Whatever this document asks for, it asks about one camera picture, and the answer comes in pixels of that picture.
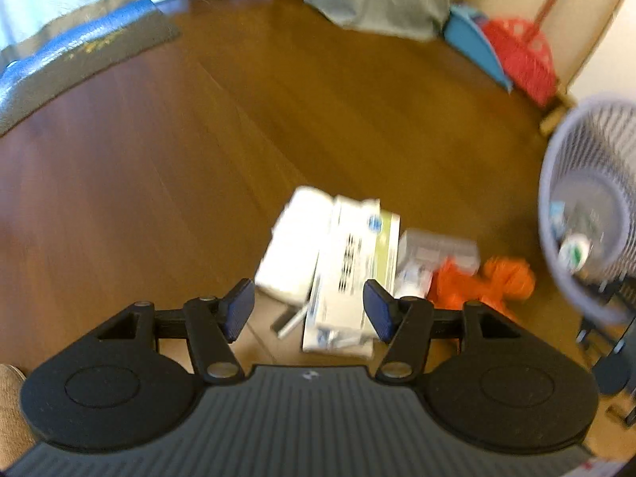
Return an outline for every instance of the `orange cloth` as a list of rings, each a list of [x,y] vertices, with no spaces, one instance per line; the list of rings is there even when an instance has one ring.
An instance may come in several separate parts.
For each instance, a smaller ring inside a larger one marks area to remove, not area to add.
[[[466,301],[476,299],[516,321],[504,298],[530,297],[535,284],[530,266],[521,259],[490,258],[484,264],[483,275],[488,279],[463,273],[452,259],[446,259],[433,273],[427,299],[447,310],[461,310]]]

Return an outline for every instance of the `gray plastic basket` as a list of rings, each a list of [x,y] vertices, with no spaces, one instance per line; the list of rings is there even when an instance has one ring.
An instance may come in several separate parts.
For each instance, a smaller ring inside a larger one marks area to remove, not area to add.
[[[633,314],[605,307],[557,261],[549,221],[551,201],[566,210],[580,202],[599,216],[602,256],[590,271],[598,280],[636,274],[636,103],[592,98],[571,111],[550,140],[539,182],[539,236],[559,290],[586,317],[621,324]]]

